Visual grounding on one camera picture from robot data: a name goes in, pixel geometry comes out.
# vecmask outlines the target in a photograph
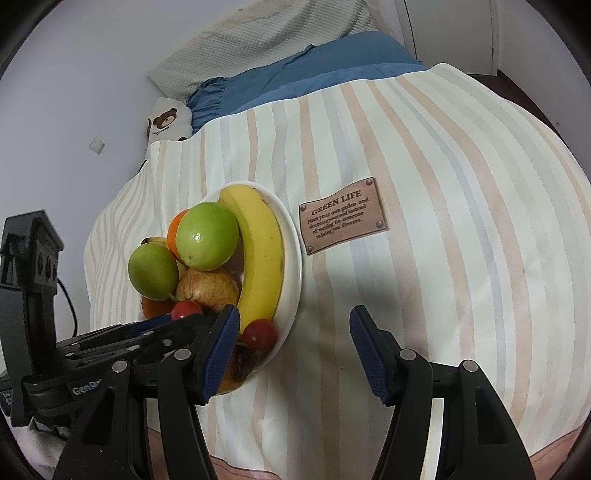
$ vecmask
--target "rivet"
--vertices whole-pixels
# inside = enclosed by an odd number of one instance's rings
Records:
[[[400,358],[402,358],[403,360],[414,360],[417,357],[417,354],[414,352],[414,350],[411,350],[410,348],[404,348],[402,350],[400,350]]]
[[[191,350],[187,348],[181,348],[174,353],[174,357],[177,360],[186,360],[191,356]]]
[[[115,372],[116,374],[120,374],[121,372],[125,371],[125,369],[127,368],[127,362],[125,360],[117,360],[111,366],[111,368],[113,369],[113,372]]]
[[[462,363],[465,370],[474,373],[478,371],[478,364],[474,360],[466,360]]]

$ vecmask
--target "robotic arm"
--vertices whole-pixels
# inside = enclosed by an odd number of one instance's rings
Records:
[[[145,402],[157,398],[171,480],[216,480],[194,405],[217,393],[239,313],[162,316],[56,343],[53,297],[63,244],[44,212],[8,218],[0,253],[0,339],[7,372],[0,407],[13,426],[32,418],[72,429],[55,480],[152,480]],[[374,395],[394,415],[372,480],[419,480],[431,401],[444,399],[437,480],[534,480],[519,434],[479,366],[435,364],[401,349],[355,307],[350,332]],[[4,419],[11,478],[38,478]]]

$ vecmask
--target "striped blanket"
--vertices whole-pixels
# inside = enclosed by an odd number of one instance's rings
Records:
[[[530,455],[583,423],[591,187],[523,109],[441,64],[219,118],[189,140],[151,145],[148,157],[86,246],[94,329],[139,318],[130,253],[224,183],[272,189],[298,225],[301,203],[374,176],[387,217],[387,232],[304,257],[300,308],[278,355],[199,408],[221,465],[267,472],[251,478],[371,477],[392,411],[371,396],[350,339],[357,304],[431,361],[476,360]],[[434,426],[441,413],[435,403]]]

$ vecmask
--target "cherry tomato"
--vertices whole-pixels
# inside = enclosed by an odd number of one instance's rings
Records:
[[[277,343],[277,328],[269,320],[258,319],[249,323],[242,332],[241,342],[257,355],[266,355]]]
[[[173,311],[170,312],[170,316],[173,318],[173,320],[178,320],[192,315],[193,313],[203,313],[201,306],[194,301],[183,300],[174,306]]]

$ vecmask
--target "teddy bear print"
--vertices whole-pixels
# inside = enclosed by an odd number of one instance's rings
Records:
[[[176,120],[177,117],[177,110],[176,108],[171,108],[168,112],[164,112],[162,115],[157,116],[153,124],[159,129],[162,130],[169,126],[172,122]]]

